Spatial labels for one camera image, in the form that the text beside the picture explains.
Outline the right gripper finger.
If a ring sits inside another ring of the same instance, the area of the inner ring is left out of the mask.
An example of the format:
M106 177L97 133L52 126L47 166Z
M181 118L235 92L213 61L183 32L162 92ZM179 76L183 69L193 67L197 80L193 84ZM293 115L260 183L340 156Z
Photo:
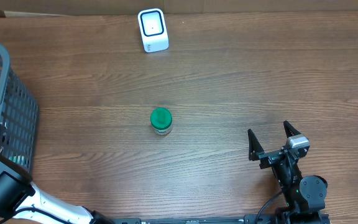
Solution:
M249 138L249 160L257 161L260 159L259 156L264 154L265 151L251 129L247 130L247 134Z
M287 120L283 122L283 126L285 129L285 133L287 138L290 138L292 136L296 136L301 134L297 129L295 129Z

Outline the green lid jar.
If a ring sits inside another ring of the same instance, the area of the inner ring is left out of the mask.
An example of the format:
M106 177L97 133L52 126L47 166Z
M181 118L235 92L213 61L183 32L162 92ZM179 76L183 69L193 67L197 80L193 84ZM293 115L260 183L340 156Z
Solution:
M156 108L150 115L150 123L157 134L166 135L172 130L173 117L168 109Z

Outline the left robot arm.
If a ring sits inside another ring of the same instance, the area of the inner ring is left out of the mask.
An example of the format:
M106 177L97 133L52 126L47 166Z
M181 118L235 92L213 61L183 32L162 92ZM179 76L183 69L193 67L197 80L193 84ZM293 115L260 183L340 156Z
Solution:
M97 211L66 203L40 190L26 170L0 155L0 223L10 219L39 223L112 223Z

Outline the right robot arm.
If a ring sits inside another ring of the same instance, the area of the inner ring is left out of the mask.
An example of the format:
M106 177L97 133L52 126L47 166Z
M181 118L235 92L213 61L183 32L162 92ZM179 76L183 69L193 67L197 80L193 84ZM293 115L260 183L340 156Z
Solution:
M271 168L280 191L257 214L245 215L244 223L329 223L329 216L321 213L326 206L327 181L318 175L303 177L298 167L299 159L309 151L310 140L288 121L283 127L286 143L272 152L265 152L254 132L247 130L249 160L259 161L261 169Z

